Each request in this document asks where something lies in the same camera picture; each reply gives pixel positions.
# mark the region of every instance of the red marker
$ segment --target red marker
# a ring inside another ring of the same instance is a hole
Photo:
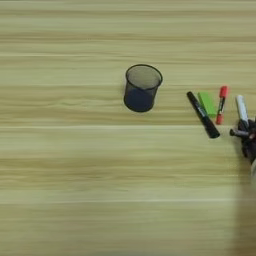
[[[216,124],[222,124],[224,105],[225,105],[225,101],[226,101],[226,98],[227,98],[227,94],[228,94],[228,87],[227,86],[222,86],[220,88],[220,104],[219,104]]]

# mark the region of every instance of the red marker cap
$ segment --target red marker cap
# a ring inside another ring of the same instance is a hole
[[[222,86],[220,88],[220,98],[226,98],[227,94],[228,94],[228,87],[226,85]]]

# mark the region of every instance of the black pen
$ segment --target black pen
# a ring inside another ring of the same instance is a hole
[[[201,122],[203,123],[210,138],[215,139],[220,136],[219,131],[216,129],[214,123],[211,121],[205,110],[202,108],[196,97],[192,92],[187,93],[188,99],[198,114]]]

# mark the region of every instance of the white pen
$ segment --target white pen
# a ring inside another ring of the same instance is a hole
[[[244,97],[242,95],[237,95],[236,102],[240,119],[244,120],[248,124],[248,114]]]

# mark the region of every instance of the pen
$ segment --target pen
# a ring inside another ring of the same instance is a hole
[[[227,86],[222,86],[220,88],[220,104],[219,104],[216,124],[222,124],[224,105],[225,105],[225,101],[226,101],[226,98],[227,98],[227,94],[228,94],[228,87]]]
[[[237,108],[238,108],[240,119],[244,120],[248,125],[248,115],[247,115],[244,97],[242,95],[237,95],[236,102],[237,102]]]
[[[212,139],[218,138],[220,136],[219,131],[216,129],[215,125],[213,124],[205,110],[202,108],[194,94],[192,92],[188,92],[187,97],[193,108],[195,109],[196,113],[198,114],[201,122],[203,123],[209,137]]]

